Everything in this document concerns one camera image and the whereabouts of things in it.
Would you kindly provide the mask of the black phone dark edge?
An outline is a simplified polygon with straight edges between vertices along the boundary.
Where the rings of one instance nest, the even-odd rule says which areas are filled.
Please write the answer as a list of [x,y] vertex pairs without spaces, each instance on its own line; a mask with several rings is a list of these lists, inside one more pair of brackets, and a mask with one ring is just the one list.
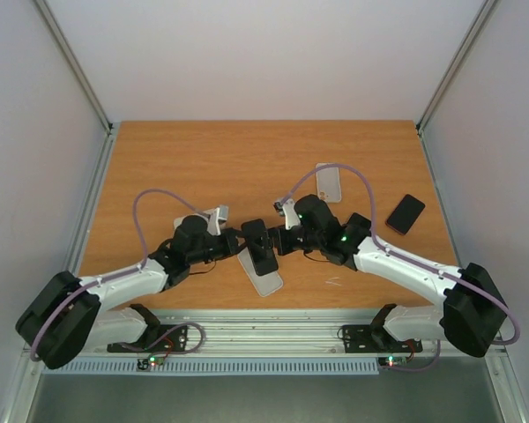
[[263,277],[278,270],[278,262],[273,251],[265,223],[261,219],[244,222],[241,225],[242,237],[249,250],[255,273]]

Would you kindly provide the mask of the translucent phone case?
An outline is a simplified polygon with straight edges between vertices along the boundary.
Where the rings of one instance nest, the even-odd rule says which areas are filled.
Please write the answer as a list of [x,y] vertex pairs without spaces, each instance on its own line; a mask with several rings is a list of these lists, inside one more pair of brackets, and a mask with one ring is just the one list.
[[256,274],[248,249],[243,249],[237,255],[237,259],[260,297],[272,295],[283,287],[283,279],[277,271],[264,276],[258,276]]

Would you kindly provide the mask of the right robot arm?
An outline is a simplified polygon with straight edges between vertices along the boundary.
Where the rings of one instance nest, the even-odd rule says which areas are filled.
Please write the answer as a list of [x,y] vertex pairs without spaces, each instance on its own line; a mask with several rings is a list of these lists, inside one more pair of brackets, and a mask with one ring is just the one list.
[[399,249],[373,234],[369,219],[354,212],[340,223],[315,195],[275,202],[284,224],[271,230],[281,256],[319,252],[329,263],[391,281],[429,301],[427,307],[384,305],[367,333],[378,352],[409,340],[445,340],[475,358],[486,355],[507,313],[488,271],[462,269]]

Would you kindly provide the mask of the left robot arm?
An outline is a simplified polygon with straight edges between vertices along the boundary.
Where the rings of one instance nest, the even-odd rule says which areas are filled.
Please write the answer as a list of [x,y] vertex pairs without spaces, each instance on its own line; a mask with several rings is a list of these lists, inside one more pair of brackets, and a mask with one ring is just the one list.
[[18,319],[16,332],[30,358],[60,368],[85,349],[119,344],[135,353],[162,341],[160,321],[135,299],[183,282],[192,265],[215,263],[239,251],[233,228],[211,229],[199,215],[182,220],[174,236],[142,262],[105,275],[78,278],[57,273]]

